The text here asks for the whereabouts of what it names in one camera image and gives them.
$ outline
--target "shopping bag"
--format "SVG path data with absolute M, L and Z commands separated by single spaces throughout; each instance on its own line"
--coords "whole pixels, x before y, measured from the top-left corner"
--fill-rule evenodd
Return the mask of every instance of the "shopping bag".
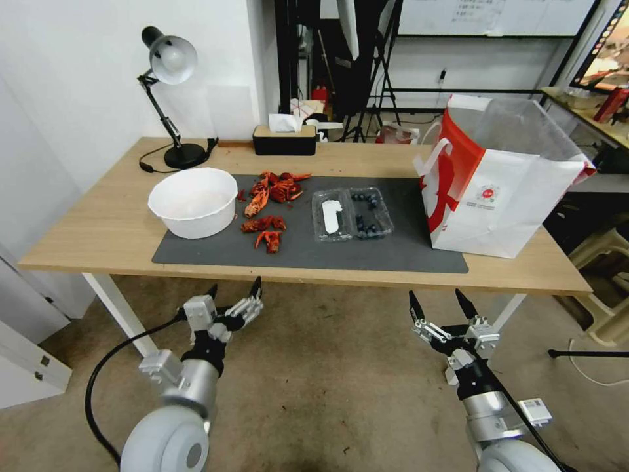
M 533 100 L 453 95 L 413 164 L 435 249 L 514 258 L 592 163 Z

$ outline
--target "tripod stand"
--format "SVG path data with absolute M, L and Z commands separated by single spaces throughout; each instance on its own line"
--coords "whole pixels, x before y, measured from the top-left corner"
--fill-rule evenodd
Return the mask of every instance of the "tripod stand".
M 553 359 L 561 356 L 570 357 L 629 357 L 627 351 L 556 351 L 549 349 L 548 355 Z

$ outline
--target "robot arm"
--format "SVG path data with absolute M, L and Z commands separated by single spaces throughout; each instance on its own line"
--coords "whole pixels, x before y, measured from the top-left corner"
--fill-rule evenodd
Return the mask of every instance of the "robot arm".
M 168 349 L 140 363 L 140 371 L 162 389 L 164 406 L 145 416 L 127 439 L 123 472 L 201 471 L 209 451 L 208 435 L 216 415 L 216 384 L 225 348 L 234 331 L 251 323 L 264 305 L 258 277 L 249 296 L 229 308 L 217 308 L 216 285 L 183 305 L 193 348 L 179 360 Z
M 509 395 L 487 366 L 500 334 L 485 317 L 479 316 L 460 290 L 456 294 L 468 324 L 439 327 L 426 321 L 412 291 L 409 291 L 409 311 L 412 330 L 433 350 L 448 358 L 448 365 L 456 375 L 457 396 L 467 411 L 467 432 L 478 458 L 478 471 L 563 471 L 552 451 L 532 428 L 545 425 L 552 416 L 541 399 L 516 403 Z M 529 432 L 548 455 L 526 442 L 515 441 Z

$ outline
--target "logo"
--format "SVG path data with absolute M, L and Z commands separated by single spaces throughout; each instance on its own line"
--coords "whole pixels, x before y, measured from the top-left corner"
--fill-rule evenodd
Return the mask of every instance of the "logo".
M 476 196 L 476 200 L 480 200 L 486 203 L 493 203 L 498 197 L 499 192 L 500 187 L 495 187 L 492 185 L 482 186 Z

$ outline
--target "white bowl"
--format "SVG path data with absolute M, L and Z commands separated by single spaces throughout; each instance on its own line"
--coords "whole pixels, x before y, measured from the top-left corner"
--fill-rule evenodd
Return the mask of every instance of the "white bowl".
M 238 184 L 212 167 L 182 170 L 157 184 L 149 208 L 179 237 L 198 239 L 225 229 L 234 219 Z

